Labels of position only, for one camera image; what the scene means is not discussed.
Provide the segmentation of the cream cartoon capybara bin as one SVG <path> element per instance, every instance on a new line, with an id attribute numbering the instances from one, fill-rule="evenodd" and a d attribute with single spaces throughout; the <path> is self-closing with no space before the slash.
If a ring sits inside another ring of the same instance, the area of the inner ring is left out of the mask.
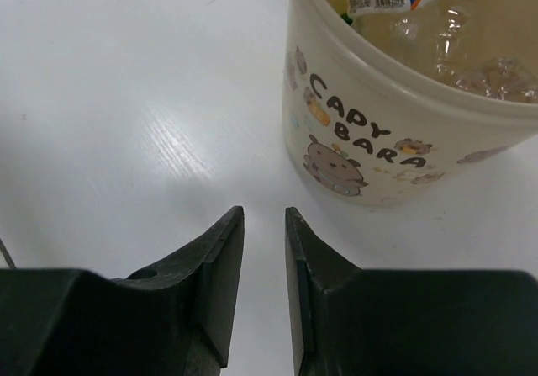
<path id="1" fill-rule="evenodd" d="M 355 204 L 388 206 L 537 132 L 531 104 L 482 98 L 409 70 L 327 0 L 290 0 L 282 122 L 300 174 Z"/>

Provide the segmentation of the green plastic bottle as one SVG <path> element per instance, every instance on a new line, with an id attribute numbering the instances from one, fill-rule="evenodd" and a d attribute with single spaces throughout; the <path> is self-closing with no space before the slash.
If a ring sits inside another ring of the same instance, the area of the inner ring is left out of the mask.
<path id="1" fill-rule="evenodd" d="M 343 13 L 341 15 L 341 18 L 348 24 L 348 25 L 352 25 L 353 24 L 353 19 L 347 14 L 347 13 Z"/>

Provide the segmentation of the large clear crushed bottle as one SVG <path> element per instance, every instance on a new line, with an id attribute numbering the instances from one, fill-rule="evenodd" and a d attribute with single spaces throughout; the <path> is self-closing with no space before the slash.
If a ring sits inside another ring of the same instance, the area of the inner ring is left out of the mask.
<path id="1" fill-rule="evenodd" d="M 391 24 L 391 57 L 437 82 L 449 82 L 464 61 L 474 0 L 432 0 Z"/>

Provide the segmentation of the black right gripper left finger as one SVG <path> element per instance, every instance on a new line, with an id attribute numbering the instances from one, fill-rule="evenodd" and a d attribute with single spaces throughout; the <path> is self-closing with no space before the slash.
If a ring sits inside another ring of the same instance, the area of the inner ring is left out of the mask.
<path id="1" fill-rule="evenodd" d="M 244 210 L 235 206 L 127 278 L 2 271 L 2 374 L 219 374 L 229 361 L 244 237 Z"/>

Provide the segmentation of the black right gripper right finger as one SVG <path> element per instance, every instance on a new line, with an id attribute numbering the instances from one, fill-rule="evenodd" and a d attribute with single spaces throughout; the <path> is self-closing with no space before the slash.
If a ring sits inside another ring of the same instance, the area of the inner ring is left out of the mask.
<path id="1" fill-rule="evenodd" d="M 295 374 L 536 374 L 528 273 L 362 269 L 294 207 L 285 247 Z"/>

